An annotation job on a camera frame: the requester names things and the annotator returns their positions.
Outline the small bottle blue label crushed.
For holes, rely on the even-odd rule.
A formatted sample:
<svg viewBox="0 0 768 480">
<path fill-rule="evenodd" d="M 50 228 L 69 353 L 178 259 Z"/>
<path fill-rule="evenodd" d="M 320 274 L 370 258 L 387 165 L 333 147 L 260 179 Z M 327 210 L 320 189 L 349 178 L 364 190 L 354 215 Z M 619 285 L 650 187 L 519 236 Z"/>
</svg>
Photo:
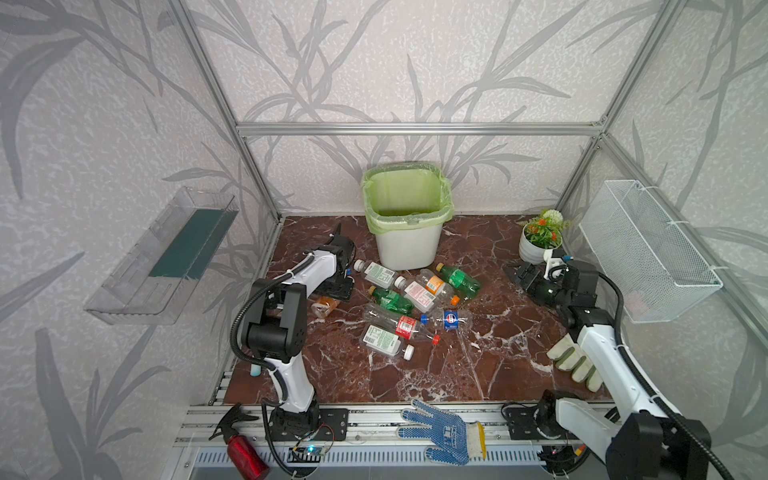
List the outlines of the small bottle blue label crushed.
<svg viewBox="0 0 768 480">
<path fill-rule="evenodd" d="M 466 309 L 435 307 L 419 316 L 420 322 L 435 332 L 465 331 L 472 327 L 471 312 Z"/>
</svg>

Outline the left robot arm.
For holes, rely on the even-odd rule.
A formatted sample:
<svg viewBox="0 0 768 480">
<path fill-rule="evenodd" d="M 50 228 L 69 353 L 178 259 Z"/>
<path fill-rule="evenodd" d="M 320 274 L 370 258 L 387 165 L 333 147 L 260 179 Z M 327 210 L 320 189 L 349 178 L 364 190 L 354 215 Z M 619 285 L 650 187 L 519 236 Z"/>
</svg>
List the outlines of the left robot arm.
<svg viewBox="0 0 768 480">
<path fill-rule="evenodd" d="M 308 331 L 307 301 L 317 293 L 350 299 L 354 280 L 348 270 L 355 244 L 336 227 L 329 239 L 309 250 L 297 265 L 273 279 L 258 279 L 235 315 L 229 345 L 236 358 L 265 369 L 278 400 L 273 422 L 313 431 L 320 408 L 306 374 L 302 349 Z"/>
</svg>

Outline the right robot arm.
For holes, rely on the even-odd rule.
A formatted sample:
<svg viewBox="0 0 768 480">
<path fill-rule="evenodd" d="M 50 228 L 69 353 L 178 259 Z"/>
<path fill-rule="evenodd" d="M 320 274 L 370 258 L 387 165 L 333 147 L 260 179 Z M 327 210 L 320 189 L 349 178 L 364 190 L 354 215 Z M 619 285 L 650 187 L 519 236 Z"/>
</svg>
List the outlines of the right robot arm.
<svg viewBox="0 0 768 480">
<path fill-rule="evenodd" d="M 574 394 L 547 390 L 532 415 L 540 436 L 575 436 L 612 479 L 704 479 L 709 470 L 731 478 L 703 423 L 684 417 L 636 363 L 622 338 L 625 302 L 613 280 L 576 260 L 549 269 L 513 262 L 503 272 L 536 304 L 556 310 L 568 339 L 592 362 L 618 413 L 617 421 L 611 421 Z"/>
</svg>

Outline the white trash bin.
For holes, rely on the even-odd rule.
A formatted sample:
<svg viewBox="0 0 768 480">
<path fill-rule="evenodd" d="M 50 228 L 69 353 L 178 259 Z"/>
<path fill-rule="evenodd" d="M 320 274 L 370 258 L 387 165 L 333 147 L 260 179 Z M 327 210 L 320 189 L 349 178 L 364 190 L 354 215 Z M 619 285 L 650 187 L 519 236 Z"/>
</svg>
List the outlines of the white trash bin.
<svg viewBox="0 0 768 480">
<path fill-rule="evenodd" d="M 419 269 L 431 265 L 445 223 L 416 230 L 373 234 L 381 263 L 392 270 Z"/>
</svg>

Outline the green plastic bin liner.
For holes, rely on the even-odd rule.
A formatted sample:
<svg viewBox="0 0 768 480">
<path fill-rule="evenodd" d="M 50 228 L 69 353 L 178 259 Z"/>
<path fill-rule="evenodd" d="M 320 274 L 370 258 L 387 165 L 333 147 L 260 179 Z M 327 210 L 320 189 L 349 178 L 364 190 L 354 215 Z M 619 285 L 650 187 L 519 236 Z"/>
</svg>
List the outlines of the green plastic bin liner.
<svg viewBox="0 0 768 480">
<path fill-rule="evenodd" d="M 361 180 L 369 231 L 383 235 L 441 225 L 452 219 L 452 185 L 430 162 L 389 163 L 368 170 Z"/>
</svg>

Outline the long clear bottle red label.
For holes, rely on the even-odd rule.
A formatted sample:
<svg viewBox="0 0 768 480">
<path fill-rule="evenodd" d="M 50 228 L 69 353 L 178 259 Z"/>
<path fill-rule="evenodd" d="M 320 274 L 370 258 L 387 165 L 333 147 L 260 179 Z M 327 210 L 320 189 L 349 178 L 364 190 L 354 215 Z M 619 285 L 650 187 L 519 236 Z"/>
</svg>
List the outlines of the long clear bottle red label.
<svg viewBox="0 0 768 480">
<path fill-rule="evenodd" d="M 367 304 L 363 309 L 362 317 L 366 322 L 382 327 L 404 340 L 429 342 L 433 346 L 440 343 L 440 335 L 430 330 L 420 320 L 387 310 L 377 304 Z"/>
</svg>

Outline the green bottle middle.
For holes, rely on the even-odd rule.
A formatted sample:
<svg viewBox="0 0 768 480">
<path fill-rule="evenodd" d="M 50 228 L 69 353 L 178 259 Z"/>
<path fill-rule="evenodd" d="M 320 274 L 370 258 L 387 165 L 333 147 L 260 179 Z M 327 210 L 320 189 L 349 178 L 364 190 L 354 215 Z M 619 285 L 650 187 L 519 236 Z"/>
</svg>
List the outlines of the green bottle middle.
<svg viewBox="0 0 768 480">
<path fill-rule="evenodd" d="M 374 303 L 380 307 L 400 315 L 410 316 L 412 314 L 414 309 L 413 303 L 396 291 L 378 286 L 371 286 L 368 292 Z"/>
</svg>

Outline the potted plant white pot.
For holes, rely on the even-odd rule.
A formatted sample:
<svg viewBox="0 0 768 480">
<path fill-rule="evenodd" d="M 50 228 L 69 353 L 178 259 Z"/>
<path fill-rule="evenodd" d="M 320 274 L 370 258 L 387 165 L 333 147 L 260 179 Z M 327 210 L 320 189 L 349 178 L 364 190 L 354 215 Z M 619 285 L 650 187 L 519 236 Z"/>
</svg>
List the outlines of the potted plant white pot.
<svg viewBox="0 0 768 480">
<path fill-rule="evenodd" d="M 546 209 L 538 216 L 522 223 L 519 254 L 523 261 L 540 264 L 545 252 L 552 252 L 563 244 L 562 232 L 568 226 L 559 210 Z"/>
</svg>

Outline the clear bottle green label lower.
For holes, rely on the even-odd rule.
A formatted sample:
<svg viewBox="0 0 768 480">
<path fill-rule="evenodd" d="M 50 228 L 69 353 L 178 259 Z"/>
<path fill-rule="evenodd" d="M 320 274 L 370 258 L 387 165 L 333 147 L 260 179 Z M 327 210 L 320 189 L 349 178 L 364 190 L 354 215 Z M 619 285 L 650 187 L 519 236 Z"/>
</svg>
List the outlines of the clear bottle green label lower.
<svg viewBox="0 0 768 480">
<path fill-rule="evenodd" d="M 395 333 L 382 327 L 369 325 L 364 332 L 362 343 L 367 348 L 389 357 L 402 357 L 410 361 L 415 348 Z"/>
</svg>

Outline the cream rubber glove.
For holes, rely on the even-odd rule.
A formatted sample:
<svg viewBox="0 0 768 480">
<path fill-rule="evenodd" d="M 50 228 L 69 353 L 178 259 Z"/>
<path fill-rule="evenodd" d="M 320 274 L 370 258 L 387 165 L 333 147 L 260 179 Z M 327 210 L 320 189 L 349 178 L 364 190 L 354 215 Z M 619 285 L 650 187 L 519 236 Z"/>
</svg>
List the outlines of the cream rubber glove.
<svg viewBox="0 0 768 480">
<path fill-rule="evenodd" d="M 574 382 L 583 384 L 590 392 L 603 387 L 603 378 L 595 364 L 569 334 L 564 335 L 546 355 L 557 370 L 568 373 Z"/>
</svg>

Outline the clear bottle pink label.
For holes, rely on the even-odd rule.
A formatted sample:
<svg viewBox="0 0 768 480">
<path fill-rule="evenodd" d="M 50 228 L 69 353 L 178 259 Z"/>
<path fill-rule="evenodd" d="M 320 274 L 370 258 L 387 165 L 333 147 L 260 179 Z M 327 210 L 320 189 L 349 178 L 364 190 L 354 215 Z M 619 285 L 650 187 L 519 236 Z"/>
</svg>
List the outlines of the clear bottle pink label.
<svg viewBox="0 0 768 480">
<path fill-rule="evenodd" d="M 401 290 L 403 296 L 422 313 L 429 312 L 436 305 L 436 297 L 415 278 L 398 276 L 394 281 L 394 286 Z"/>
</svg>

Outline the clear bottle orange label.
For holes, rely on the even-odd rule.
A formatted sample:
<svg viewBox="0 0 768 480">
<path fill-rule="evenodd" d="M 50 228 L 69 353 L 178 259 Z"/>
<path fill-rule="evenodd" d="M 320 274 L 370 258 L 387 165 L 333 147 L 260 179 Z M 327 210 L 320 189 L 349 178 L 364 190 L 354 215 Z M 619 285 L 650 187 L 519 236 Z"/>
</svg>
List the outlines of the clear bottle orange label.
<svg viewBox="0 0 768 480">
<path fill-rule="evenodd" d="M 457 291 L 429 269 L 420 270 L 417 282 L 431 293 L 435 297 L 436 304 L 443 308 L 456 307 L 461 301 Z"/>
</svg>

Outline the blue dotted work glove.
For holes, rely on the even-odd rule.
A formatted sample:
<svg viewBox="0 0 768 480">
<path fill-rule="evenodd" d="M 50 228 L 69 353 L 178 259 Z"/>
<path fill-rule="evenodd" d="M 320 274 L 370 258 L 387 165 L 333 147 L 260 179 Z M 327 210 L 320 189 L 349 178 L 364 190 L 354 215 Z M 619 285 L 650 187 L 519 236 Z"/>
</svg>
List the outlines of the blue dotted work glove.
<svg viewBox="0 0 768 480">
<path fill-rule="evenodd" d="M 485 459 L 487 448 L 484 427 L 479 422 L 467 423 L 459 415 L 414 399 L 411 407 L 401 412 L 406 422 L 396 430 L 405 440 L 429 440 L 425 456 L 434 463 L 463 466 L 473 459 Z"/>
</svg>

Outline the red spray bottle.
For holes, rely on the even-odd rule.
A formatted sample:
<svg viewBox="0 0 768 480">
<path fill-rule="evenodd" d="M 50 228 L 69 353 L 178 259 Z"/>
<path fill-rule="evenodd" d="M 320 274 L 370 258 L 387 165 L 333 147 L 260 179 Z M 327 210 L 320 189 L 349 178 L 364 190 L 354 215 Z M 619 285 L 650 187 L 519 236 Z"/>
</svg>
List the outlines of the red spray bottle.
<svg viewBox="0 0 768 480">
<path fill-rule="evenodd" d="M 245 413 L 242 404 L 236 403 L 219 420 L 209 437 L 210 440 L 219 436 L 223 438 L 229 459 L 245 480 L 265 479 L 270 471 L 270 467 L 260 458 L 248 438 L 236 428 L 238 423 L 256 420 L 257 416 Z"/>
</svg>

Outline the clear acrylic wall shelf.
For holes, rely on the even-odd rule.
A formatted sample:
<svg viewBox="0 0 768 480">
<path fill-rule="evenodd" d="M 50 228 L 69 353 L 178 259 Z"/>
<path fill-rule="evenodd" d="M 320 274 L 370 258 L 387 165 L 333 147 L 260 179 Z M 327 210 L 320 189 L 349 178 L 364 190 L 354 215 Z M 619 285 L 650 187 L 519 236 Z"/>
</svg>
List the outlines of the clear acrylic wall shelf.
<svg viewBox="0 0 768 480">
<path fill-rule="evenodd" d="M 233 194 L 180 188 L 84 310 L 109 325 L 172 325 L 234 223 Z"/>
</svg>

